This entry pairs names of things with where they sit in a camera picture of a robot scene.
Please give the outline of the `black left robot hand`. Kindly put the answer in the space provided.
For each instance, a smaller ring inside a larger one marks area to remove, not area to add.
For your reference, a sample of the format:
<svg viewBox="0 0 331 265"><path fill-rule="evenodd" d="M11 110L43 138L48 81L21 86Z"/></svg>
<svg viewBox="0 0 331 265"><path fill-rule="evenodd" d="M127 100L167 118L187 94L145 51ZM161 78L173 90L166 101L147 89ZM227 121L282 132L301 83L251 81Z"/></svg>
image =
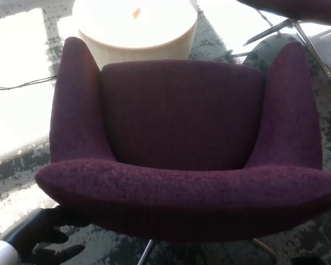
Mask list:
<svg viewBox="0 0 331 265"><path fill-rule="evenodd" d="M90 222L64 206L37 208L17 224L0 235L0 240L10 244L20 261L27 264L62 264L80 254L85 246L74 245L62 251L36 248L39 243L62 244L69 236L60 231L61 226L86 227Z"/></svg>

